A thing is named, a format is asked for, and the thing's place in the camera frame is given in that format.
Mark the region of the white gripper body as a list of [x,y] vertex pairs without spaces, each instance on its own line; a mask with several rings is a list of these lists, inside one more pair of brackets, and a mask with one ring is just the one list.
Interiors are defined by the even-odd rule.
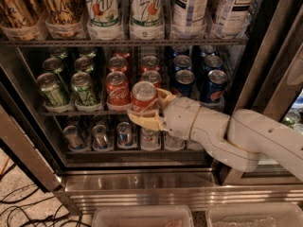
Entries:
[[169,135],[187,140],[201,105],[188,97],[177,97],[163,111],[165,129]]

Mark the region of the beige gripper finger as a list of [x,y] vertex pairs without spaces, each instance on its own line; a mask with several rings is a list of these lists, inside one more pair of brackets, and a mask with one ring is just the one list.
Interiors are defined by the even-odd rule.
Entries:
[[156,91],[158,96],[158,100],[156,103],[157,109],[163,111],[176,98],[176,95],[162,88],[157,88]]
[[153,131],[163,131],[165,129],[164,118],[160,116],[158,109],[148,112],[135,112],[128,109],[127,115],[133,123],[140,127]]

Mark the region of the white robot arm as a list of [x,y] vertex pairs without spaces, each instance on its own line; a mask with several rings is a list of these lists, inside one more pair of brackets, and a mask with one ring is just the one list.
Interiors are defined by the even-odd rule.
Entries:
[[158,109],[127,114],[136,125],[200,143],[219,162],[252,172],[266,155],[303,181],[303,134],[261,113],[237,110],[228,115],[188,97],[160,89]]

